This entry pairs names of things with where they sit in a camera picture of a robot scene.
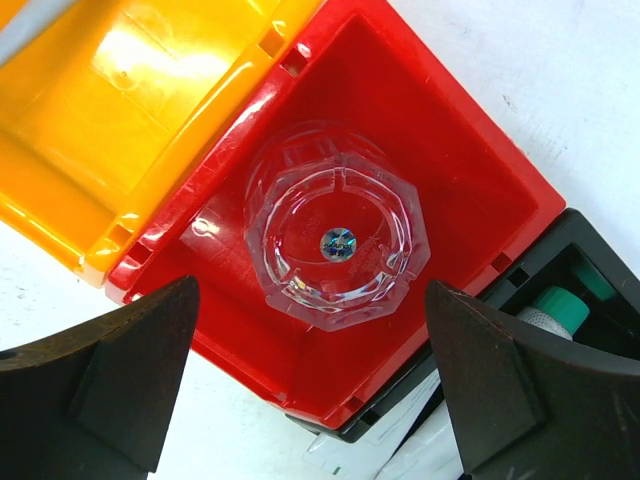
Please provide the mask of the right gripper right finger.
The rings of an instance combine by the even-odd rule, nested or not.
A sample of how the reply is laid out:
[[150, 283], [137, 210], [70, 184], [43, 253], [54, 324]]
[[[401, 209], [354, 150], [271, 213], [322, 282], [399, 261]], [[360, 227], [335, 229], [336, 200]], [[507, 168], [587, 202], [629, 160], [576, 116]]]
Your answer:
[[563, 339], [437, 280], [425, 310], [465, 474], [638, 478], [638, 361]]

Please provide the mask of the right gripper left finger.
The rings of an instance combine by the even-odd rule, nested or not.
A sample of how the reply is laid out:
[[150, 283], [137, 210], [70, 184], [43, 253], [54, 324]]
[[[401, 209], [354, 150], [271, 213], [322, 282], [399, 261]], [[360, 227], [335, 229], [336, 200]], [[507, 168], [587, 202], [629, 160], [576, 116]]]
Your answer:
[[182, 277], [117, 310], [1, 353], [4, 479], [156, 472], [199, 313]]

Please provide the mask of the clear plastic cup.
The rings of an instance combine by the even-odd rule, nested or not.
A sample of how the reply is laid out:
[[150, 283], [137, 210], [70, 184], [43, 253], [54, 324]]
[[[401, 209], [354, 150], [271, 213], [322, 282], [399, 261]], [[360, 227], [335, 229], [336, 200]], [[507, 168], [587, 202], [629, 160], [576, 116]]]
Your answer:
[[244, 239], [266, 303], [327, 332], [394, 313], [431, 258], [417, 188], [328, 121], [293, 124], [258, 150]]

